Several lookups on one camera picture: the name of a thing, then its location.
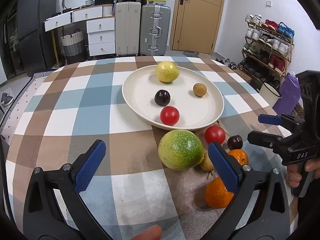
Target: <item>black refrigerator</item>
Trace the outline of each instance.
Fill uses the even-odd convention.
[[[44,20],[56,13],[56,0],[18,0],[17,29],[19,48],[28,76],[56,63],[51,32],[45,32]]]

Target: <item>checkered tablecloth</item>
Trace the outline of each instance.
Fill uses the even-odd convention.
[[[106,143],[106,156],[80,195],[115,240],[130,239],[154,224],[163,227],[163,239],[194,240],[214,224],[223,210],[209,209],[204,203],[212,176],[197,167],[181,172],[163,166],[157,146],[167,131],[141,120],[122,97],[122,84],[134,70],[165,60],[197,71],[220,89],[225,102],[220,125],[228,134],[246,139],[250,131],[257,130],[288,136],[281,127],[260,124],[258,115],[275,114],[272,108],[240,76],[208,58],[124,57],[67,65],[43,81],[12,138],[6,166],[20,230],[33,169],[54,170],[72,163],[96,139]],[[196,134],[207,148],[204,131]],[[287,177],[280,157],[271,150],[248,141],[243,150],[255,170],[277,167],[284,180]],[[297,201],[287,183],[286,189],[293,224]],[[56,195],[68,224],[76,227],[58,191]]]

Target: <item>white plate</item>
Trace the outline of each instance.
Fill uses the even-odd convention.
[[[219,89],[199,73],[178,67],[180,75],[171,83],[162,83],[155,74],[156,65],[139,68],[125,80],[122,95],[128,106],[148,123],[165,129],[198,130],[213,124],[221,116],[224,101]],[[193,86],[202,83],[207,93],[199,98],[193,93]],[[174,125],[165,125],[160,120],[164,108],[155,103],[154,97],[160,89],[171,96],[168,106],[174,106],[180,113]]]

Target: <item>red sneaker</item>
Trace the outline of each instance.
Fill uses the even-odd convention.
[[[261,26],[265,27],[265,28],[268,28],[268,26],[270,25],[270,23],[272,23],[271,21],[269,20],[266,20],[265,23],[261,23]]]
[[[276,71],[279,73],[279,74],[282,74],[282,72],[284,71],[285,69],[285,62],[284,60],[282,60],[281,58],[277,57],[278,58],[278,64],[276,65]]]
[[[279,25],[278,25],[278,23],[276,23],[274,21],[270,21],[268,28],[276,32],[277,29],[279,28]]]
[[[269,60],[269,64],[268,64],[269,67],[275,69],[275,67],[276,67],[277,64],[278,64],[278,59],[277,59],[277,57],[276,57],[275,55],[272,55],[272,56],[270,57],[270,60]]]

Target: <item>dark cherry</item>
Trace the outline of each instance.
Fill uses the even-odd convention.
[[[155,95],[155,102],[160,106],[167,106],[170,103],[170,94],[166,90],[159,90]]]
[[[243,140],[240,135],[234,135],[228,139],[227,144],[230,150],[241,149],[243,146]]]

